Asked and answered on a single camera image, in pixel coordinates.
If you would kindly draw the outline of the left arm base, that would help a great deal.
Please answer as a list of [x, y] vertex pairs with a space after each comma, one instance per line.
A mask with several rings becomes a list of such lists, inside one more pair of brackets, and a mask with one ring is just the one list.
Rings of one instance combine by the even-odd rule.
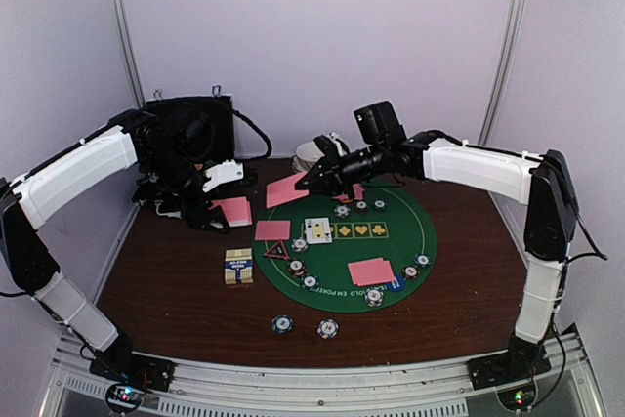
[[174, 377], [175, 364], [145, 355], [132, 356], [129, 371], [118, 371], [102, 359], [94, 358], [91, 374], [111, 381], [104, 392], [104, 403], [117, 414], [137, 411], [149, 394], [167, 392]]

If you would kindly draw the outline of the two of spades card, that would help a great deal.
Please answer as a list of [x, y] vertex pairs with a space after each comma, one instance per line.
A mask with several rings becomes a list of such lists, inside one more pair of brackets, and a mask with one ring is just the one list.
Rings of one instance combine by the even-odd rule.
[[310, 192], [307, 189], [295, 188], [305, 176], [304, 172], [300, 172], [267, 184], [266, 208], [270, 209], [309, 196]]

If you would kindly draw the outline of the dark chips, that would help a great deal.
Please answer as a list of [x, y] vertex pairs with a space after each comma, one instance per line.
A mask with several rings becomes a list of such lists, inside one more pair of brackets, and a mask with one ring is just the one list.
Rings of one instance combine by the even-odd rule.
[[387, 202], [384, 199], [375, 199], [373, 202], [373, 207], [377, 211], [385, 211], [387, 208]]
[[301, 286], [307, 291], [313, 291], [319, 287], [319, 279], [314, 274], [307, 274], [301, 280]]
[[414, 263], [415, 263], [416, 266], [419, 266], [420, 268], [425, 268], [425, 267], [428, 267], [431, 264], [431, 259], [425, 253], [421, 253], [421, 254], [418, 254], [414, 258]]

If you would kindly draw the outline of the blue round dealer button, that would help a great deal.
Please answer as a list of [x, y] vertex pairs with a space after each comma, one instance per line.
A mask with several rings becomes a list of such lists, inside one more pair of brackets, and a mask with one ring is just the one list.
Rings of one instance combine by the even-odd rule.
[[392, 282], [387, 285], [391, 292], [400, 292], [405, 288], [405, 280], [402, 276], [396, 276]]

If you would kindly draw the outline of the dark blue chip stack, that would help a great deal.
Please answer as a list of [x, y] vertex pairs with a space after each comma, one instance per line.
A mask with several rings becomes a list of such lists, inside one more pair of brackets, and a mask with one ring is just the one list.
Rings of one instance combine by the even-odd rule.
[[277, 315], [271, 321], [271, 329], [276, 334], [289, 333], [294, 327], [294, 320], [288, 315]]

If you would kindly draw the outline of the light blue chip stack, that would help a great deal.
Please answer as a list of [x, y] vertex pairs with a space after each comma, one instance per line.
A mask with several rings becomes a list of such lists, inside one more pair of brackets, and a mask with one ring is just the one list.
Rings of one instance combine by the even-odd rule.
[[333, 339], [339, 332], [339, 324], [333, 319], [324, 319], [319, 323], [316, 331], [322, 339]]

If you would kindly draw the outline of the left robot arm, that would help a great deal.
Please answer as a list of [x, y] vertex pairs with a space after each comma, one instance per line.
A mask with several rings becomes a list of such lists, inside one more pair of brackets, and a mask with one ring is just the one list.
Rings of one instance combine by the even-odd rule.
[[17, 286], [59, 319], [120, 382], [140, 374], [131, 339], [61, 271], [38, 235], [46, 222], [83, 192], [121, 171], [138, 167], [159, 188], [177, 196], [181, 217], [192, 229], [227, 233], [223, 210], [212, 192], [244, 179], [245, 166], [224, 153], [216, 110], [246, 123], [272, 153], [269, 136], [230, 98], [154, 100], [125, 110], [94, 133], [31, 171], [1, 182], [1, 255]]

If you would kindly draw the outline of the two of clubs card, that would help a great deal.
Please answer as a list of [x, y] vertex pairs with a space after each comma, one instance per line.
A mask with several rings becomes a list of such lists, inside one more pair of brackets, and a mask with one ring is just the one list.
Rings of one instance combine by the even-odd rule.
[[309, 245], [332, 242], [331, 226], [327, 217], [306, 218], [304, 228], [306, 241]]

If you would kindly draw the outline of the pink cards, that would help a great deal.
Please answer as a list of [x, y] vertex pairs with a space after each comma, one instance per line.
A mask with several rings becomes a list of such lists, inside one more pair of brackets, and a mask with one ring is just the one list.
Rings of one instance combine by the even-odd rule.
[[348, 194], [340, 194], [338, 196], [334, 196], [333, 199], [339, 201], [340, 203], [348, 204], [355, 201], [360, 201], [364, 199], [365, 189], [361, 184], [353, 185], [353, 193]]

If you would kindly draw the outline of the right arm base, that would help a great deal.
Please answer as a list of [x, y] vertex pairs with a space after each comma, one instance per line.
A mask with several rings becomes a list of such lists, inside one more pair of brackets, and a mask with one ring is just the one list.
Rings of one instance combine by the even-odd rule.
[[536, 378], [552, 365], [545, 357], [514, 361], [510, 353], [501, 353], [470, 359], [467, 368], [475, 391], [494, 388], [505, 409], [521, 412], [538, 402]]

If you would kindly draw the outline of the pink playing card deck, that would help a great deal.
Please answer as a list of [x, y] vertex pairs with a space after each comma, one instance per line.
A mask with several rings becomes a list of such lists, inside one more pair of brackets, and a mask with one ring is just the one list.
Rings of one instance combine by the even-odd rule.
[[214, 200], [212, 208], [220, 207], [231, 227], [247, 227], [253, 223], [251, 205], [246, 196]]

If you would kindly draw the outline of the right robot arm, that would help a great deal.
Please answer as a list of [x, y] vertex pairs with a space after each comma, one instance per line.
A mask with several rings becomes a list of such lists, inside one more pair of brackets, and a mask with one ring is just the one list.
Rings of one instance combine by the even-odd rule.
[[374, 313], [373, 332], [350, 319], [324, 346], [328, 366], [376, 366], [501, 357], [507, 378], [538, 362], [534, 347], [563, 311], [564, 269], [603, 257], [581, 221], [564, 156], [493, 150], [441, 131], [345, 152], [322, 137], [323, 156], [297, 189], [343, 195], [355, 184], [405, 181], [439, 226], [438, 273], [422, 293]]

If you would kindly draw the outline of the black red triangle all-in marker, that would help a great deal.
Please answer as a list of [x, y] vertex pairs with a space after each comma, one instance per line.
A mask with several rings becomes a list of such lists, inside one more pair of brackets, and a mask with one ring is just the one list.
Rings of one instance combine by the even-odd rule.
[[278, 240], [272, 247], [268, 248], [264, 257], [268, 259], [289, 260], [290, 255], [283, 240]]

